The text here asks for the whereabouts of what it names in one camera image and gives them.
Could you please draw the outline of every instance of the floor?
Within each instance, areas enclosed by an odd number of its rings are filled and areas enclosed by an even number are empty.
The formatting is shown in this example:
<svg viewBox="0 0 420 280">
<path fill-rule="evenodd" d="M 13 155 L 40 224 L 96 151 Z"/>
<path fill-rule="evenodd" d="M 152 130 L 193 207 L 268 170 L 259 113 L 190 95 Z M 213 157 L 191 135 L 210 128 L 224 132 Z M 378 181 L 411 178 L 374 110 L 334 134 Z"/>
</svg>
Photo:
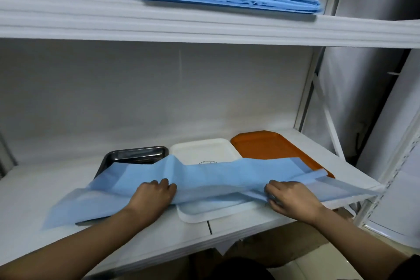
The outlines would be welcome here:
<svg viewBox="0 0 420 280">
<path fill-rule="evenodd" d="M 420 250 L 403 246 L 381 235 L 365 230 L 380 240 L 388 243 L 407 255 L 420 254 Z M 135 272 L 118 280 L 134 279 L 164 279 L 189 280 L 189 259 L 183 257 L 174 261 Z M 314 251 L 287 263 L 279 268 L 268 269 L 276 280 L 362 280 L 356 270 L 349 264 L 344 256 L 330 243 L 320 246 Z"/>
</svg>

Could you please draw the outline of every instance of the left hand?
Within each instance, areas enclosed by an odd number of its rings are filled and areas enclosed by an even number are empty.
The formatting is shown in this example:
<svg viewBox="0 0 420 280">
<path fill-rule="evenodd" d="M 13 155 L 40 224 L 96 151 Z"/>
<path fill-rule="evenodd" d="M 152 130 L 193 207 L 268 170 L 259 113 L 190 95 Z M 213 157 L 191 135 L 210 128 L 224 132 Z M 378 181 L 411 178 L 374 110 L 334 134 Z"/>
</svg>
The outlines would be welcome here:
<svg viewBox="0 0 420 280">
<path fill-rule="evenodd" d="M 169 181 L 164 178 L 158 183 L 142 183 L 125 207 L 136 214 L 142 227 L 145 228 L 153 224 L 169 206 L 176 194 L 176 184 L 169 185 Z"/>
</svg>

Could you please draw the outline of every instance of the white tray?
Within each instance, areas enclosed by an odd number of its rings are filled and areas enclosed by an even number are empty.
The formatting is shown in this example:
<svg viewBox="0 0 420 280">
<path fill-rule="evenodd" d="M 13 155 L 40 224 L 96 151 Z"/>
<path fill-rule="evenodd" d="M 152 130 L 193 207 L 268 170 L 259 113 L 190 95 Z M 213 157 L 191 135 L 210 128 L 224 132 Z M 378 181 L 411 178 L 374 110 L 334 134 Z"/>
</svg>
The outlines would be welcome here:
<svg viewBox="0 0 420 280">
<path fill-rule="evenodd" d="M 234 146 L 223 138 L 175 144 L 169 149 L 184 165 L 235 161 L 242 158 Z M 256 201 L 229 200 L 212 203 L 206 200 L 176 205 L 179 218 L 188 223 L 237 214 L 262 206 Z"/>
</svg>

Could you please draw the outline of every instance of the finger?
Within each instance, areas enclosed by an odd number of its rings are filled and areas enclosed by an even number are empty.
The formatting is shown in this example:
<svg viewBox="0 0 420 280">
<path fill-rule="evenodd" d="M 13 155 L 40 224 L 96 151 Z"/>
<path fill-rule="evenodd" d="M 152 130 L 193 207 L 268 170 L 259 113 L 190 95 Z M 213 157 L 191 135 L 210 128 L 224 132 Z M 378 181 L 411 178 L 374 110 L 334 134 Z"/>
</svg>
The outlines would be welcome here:
<svg viewBox="0 0 420 280">
<path fill-rule="evenodd" d="M 277 198 L 280 201 L 284 199 L 283 192 L 271 184 L 265 185 L 265 192 L 267 194 L 273 195 L 275 198 Z"/>
<path fill-rule="evenodd" d="M 168 187 L 169 195 L 171 196 L 171 201 L 172 201 L 172 199 L 175 197 L 175 194 L 176 194 L 176 188 L 177 188 L 176 184 L 171 184 L 171 185 L 169 185 L 169 187 Z"/>
<path fill-rule="evenodd" d="M 164 178 L 160 181 L 159 186 L 163 187 L 164 189 L 168 189 L 169 181 L 167 178 Z"/>
<path fill-rule="evenodd" d="M 286 210 L 284 210 L 284 208 L 281 207 L 280 205 L 276 204 L 276 202 L 273 199 L 269 199 L 268 202 L 270 203 L 271 208 L 275 212 L 278 212 L 279 214 L 282 214 L 282 215 L 286 215 Z"/>
<path fill-rule="evenodd" d="M 284 182 L 278 182 L 276 180 L 270 180 L 269 184 L 273 185 L 279 190 L 284 190 L 285 188 L 287 188 L 287 185 Z"/>
</svg>

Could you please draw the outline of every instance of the shelf bracket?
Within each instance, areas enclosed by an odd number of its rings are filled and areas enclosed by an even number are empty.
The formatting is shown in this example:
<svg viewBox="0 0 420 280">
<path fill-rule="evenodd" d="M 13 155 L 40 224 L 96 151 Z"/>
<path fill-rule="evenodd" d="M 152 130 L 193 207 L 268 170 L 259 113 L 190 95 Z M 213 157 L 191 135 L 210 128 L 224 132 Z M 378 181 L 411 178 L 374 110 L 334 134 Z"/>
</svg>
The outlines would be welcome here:
<svg viewBox="0 0 420 280">
<path fill-rule="evenodd" d="M 327 120 L 327 128 L 328 132 L 330 133 L 331 140 L 333 141 L 334 150 L 340 158 L 346 160 L 346 158 L 344 157 L 343 149 L 340 145 L 339 136 L 337 135 L 336 128 L 334 127 L 333 119 L 331 117 L 327 101 L 325 100 L 324 92 L 322 91 L 322 87 L 316 73 L 313 76 L 312 84 L 314 85 L 315 92 L 319 98 L 319 101 L 321 102 L 322 109 L 324 110 L 325 118 Z"/>
</svg>

